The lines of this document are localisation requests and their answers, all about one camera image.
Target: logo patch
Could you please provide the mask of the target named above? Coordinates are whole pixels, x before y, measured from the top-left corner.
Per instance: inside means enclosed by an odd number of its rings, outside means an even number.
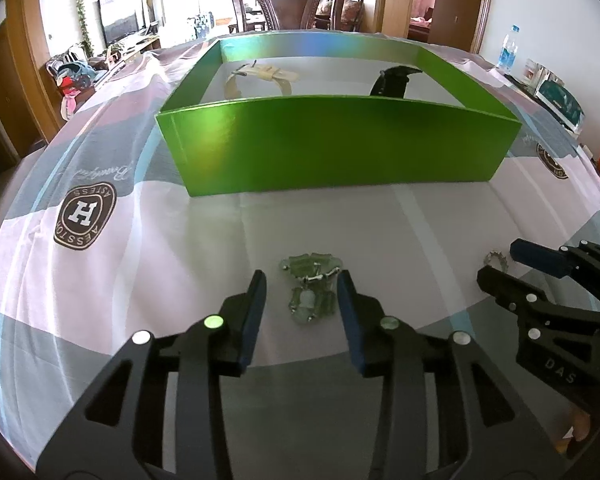
[[[81,251],[96,241],[116,205],[116,188],[109,182],[74,187],[62,201],[54,240]]]
[[[544,165],[547,167],[547,169],[551,171],[557,178],[565,180],[569,177],[569,175],[567,175],[562,166],[558,164],[554,160],[554,158],[551,155],[549,155],[542,146],[540,146],[539,143],[536,144],[536,153],[538,154],[540,160],[544,162]]]

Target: doorway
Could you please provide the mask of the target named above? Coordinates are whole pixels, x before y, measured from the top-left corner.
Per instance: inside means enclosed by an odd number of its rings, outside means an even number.
[[[491,0],[384,0],[382,32],[477,53]]]

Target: metallic green box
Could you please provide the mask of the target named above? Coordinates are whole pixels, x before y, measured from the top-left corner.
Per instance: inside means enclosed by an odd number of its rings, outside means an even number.
[[[377,96],[305,95],[200,105],[222,63],[343,57],[415,65],[465,107]],[[489,180],[520,130],[478,82],[413,43],[283,31],[214,40],[157,121],[191,196]]]

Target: tan belt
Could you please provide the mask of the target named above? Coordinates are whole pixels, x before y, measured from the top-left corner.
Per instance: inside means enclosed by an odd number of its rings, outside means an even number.
[[[229,79],[224,83],[224,98],[226,100],[240,99],[242,93],[238,90],[236,76],[256,76],[263,81],[273,81],[280,88],[280,92],[284,96],[291,95],[291,82],[298,80],[298,74],[281,70],[271,65],[256,66],[256,61],[253,64],[244,64],[237,70],[231,72]]]

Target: door frame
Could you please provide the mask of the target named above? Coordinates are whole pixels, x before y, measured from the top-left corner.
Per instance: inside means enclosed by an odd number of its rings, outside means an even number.
[[[382,21],[384,20],[384,4],[386,0],[376,0],[376,8],[374,10],[374,32],[382,31]],[[472,54],[478,54],[482,46],[482,40],[484,39],[484,32],[487,28],[487,21],[489,19],[489,12],[491,10],[491,0],[480,0],[480,11],[478,12],[478,20],[475,24],[474,38],[471,43],[470,52]],[[411,15],[411,3],[407,10]]]

